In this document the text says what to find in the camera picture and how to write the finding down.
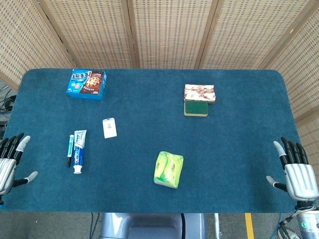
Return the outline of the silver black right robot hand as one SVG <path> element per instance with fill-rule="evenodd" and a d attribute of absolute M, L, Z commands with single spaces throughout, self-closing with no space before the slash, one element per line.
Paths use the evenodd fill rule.
<path fill-rule="evenodd" d="M 305 149 L 300 143 L 293 143 L 281 138 L 283 144 L 274 141 L 286 183 L 279 183 L 267 175 L 272 187 L 285 191 L 296 201 L 314 201 L 319 197 L 319 190 L 313 167 L 309 164 Z"/>

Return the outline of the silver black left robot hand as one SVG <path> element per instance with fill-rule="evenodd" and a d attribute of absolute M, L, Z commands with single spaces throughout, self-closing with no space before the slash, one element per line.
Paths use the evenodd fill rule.
<path fill-rule="evenodd" d="M 15 179 L 16 167 L 31 137 L 20 133 L 0 141 L 0 197 L 8 194 L 12 188 L 28 184 L 38 175 L 37 171 L 22 179 Z"/>

